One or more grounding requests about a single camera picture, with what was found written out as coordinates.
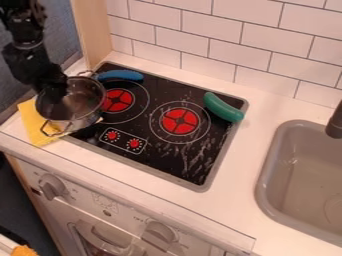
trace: black cooktop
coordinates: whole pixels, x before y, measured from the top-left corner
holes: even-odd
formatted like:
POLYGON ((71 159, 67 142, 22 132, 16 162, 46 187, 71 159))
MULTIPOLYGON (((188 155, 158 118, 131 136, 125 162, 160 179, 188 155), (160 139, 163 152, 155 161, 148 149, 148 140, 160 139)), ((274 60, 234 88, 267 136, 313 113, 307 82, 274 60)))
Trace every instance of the black cooktop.
MULTIPOLYGON (((105 63, 97 73, 122 69, 127 70, 105 63)), ((235 125, 204 107, 206 90, 140 73, 143 81, 103 82, 103 121, 71 136, 131 160, 125 163, 138 162, 142 170, 201 190, 214 176, 235 125)), ((247 107, 241 99, 216 95, 235 108, 247 107)))

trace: wooden frame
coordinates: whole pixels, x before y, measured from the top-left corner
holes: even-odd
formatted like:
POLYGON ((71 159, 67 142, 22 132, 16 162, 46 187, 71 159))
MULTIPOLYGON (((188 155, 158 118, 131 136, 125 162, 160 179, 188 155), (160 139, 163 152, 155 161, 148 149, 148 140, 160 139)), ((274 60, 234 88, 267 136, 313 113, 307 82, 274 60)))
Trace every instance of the wooden frame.
POLYGON ((94 69, 111 51, 105 0, 71 0, 76 28, 88 69, 94 69))

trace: control panel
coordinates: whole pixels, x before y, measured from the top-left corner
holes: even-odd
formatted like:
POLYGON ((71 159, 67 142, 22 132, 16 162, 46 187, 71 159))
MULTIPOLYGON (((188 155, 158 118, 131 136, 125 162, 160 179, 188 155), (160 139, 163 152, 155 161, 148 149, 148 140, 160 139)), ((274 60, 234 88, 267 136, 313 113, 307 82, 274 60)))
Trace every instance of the control panel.
POLYGON ((108 128, 100 137, 100 141, 135 155, 141 154, 147 145, 145 139, 114 128, 108 128))
POLYGON ((32 189, 37 191, 35 194, 39 195, 42 200, 50 201, 58 198, 81 212, 101 219, 104 223, 112 224, 134 237, 137 245, 149 248, 148 251, 154 252, 148 255, 225 255, 220 248, 183 230, 165 225, 128 205, 121 204, 40 168, 30 168, 30 171, 25 171, 25 174, 32 189))

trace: white tile backsplash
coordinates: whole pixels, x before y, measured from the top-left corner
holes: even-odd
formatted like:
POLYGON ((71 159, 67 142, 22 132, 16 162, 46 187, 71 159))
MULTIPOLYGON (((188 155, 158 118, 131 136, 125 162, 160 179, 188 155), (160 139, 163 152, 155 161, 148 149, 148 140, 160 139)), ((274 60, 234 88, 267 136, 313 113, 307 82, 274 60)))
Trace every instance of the white tile backsplash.
POLYGON ((108 19, 112 34, 148 43, 155 42, 154 27, 152 25, 111 16, 108 19))
POLYGON ((157 44, 167 48, 207 56, 209 40, 170 29, 157 28, 157 44))
POLYGON ((342 66, 342 41, 316 37, 309 57, 342 66))
POLYGON ((194 12, 211 12, 211 0, 154 0, 157 4, 172 6, 194 12))
POLYGON ((245 24, 242 44, 300 57, 308 55, 313 36, 245 24))
POLYGON ((114 51, 123 52, 129 55, 133 54, 131 39, 114 35, 111 35, 111 39, 114 51))
POLYGON ((307 5, 307 6, 312 6, 312 7, 320 7, 320 8, 323 8, 324 3, 325 3, 325 0, 277 0, 277 1, 284 2, 284 3, 307 5))
POLYGON ((298 86, 298 80, 244 67, 238 67, 235 82, 287 97, 293 97, 298 86))
POLYGON ((136 0, 129 0, 129 4, 131 18, 133 20, 159 25, 161 27, 180 29, 180 10, 136 0))
POLYGON ((163 47, 142 43, 133 42, 135 56, 147 60, 152 60, 161 64, 180 68, 180 52, 163 47))
POLYGON ((342 0, 106 1, 117 51, 329 107, 342 97, 342 0))
POLYGON ((277 26, 281 8, 281 3, 265 0, 215 0, 213 14, 235 20, 277 26))
POLYGON ((232 82, 235 65, 183 53, 182 69, 232 82))
POLYGON ((341 0, 328 0, 325 6, 325 9, 342 12, 342 1, 341 0))
POLYGON ((341 77, 340 77, 340 80, 338 81, 337 88, 342 89, 342 78, 341 77))
POLYGON ((285 4, 281 28, 342 40, 342 13, 285 4))
POLYGON ((341 68, 316 61, 274 53, 270 72, 334 87, 341 68))
POLYGON ((246 67, 267 70, 271 53, 238 44, 210 41, 209 57, 246 67))
POLYGON ((106 0, 107 13, 123 18, 128 18, 127 0, 106 0))
POLYGON ((183 31, 238 43, 242 22, 193 12, 183 12, 183 31))
POLYGON ((342 90, 301 82, 296 99, 336 108, 342 99, 342 90))

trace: silicone handle cover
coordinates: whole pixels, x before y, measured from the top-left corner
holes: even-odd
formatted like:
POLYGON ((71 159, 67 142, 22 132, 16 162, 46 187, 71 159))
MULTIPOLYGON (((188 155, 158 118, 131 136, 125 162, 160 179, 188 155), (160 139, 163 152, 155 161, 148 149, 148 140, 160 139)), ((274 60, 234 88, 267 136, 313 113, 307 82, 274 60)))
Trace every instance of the silicone handle cover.
POLYGON ((139 72, 135 72, 131 70, 111 70, 111 71, 100 73, 96 77, 96 79, 100 82, 107 80, 107 79, 111 79, 111 78, 140 81, 144 79, 144 76, 140 74, 139 72))
POLYGON ((207 92, 204 95, 204 105, 212 113, 229 122, 239 122, 245 117, 242 111, 225 103, 212 92, 207 92))

